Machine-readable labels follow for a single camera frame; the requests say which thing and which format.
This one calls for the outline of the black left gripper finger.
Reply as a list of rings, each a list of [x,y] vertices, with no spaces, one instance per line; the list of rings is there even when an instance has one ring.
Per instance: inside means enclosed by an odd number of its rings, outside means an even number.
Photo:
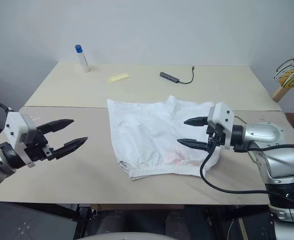
[[[43,136],[47,133],[60,131],[74,122],[73,119],[59,119],[40,125],[37,127],[37,136]]]
[[[88,137],[81,137],[65,143],[59,149],[53,150],[54,158],[58,160],[65,157],[66,155],[71,154],[81,147],[87,141],[87,139]]]

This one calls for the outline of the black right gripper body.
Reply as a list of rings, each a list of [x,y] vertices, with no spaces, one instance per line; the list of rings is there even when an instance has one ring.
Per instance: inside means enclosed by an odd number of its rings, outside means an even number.
[[[208,141],[207,141],[207,151],[211,151],[212,149],[215,149],[219,146],[225,145],[225,133],[224,128],[220,124],[215,124],[214,126],[211,126],[208,124],[206,134],[208,135]]]

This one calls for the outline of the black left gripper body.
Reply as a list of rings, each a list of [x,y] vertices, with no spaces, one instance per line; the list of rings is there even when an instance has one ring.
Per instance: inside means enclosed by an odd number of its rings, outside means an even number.
[[[36,130],[33,141],[25,146],[24,152],[33,162],[43,160],[51,161],[55,158],[52,153],[53,149],[49,147],[48,140],[39,129]]]

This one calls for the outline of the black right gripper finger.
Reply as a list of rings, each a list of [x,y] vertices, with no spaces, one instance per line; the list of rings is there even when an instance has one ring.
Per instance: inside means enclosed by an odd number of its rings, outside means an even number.
[[[181,138],[177,142],[191,149],[207,150],[208,144],[206,142],[197,141],[196,139]]]
[[[208,125],[208,118],[206,116],[194,117],[183,122],[185,125],[194,127],[203,127]]]

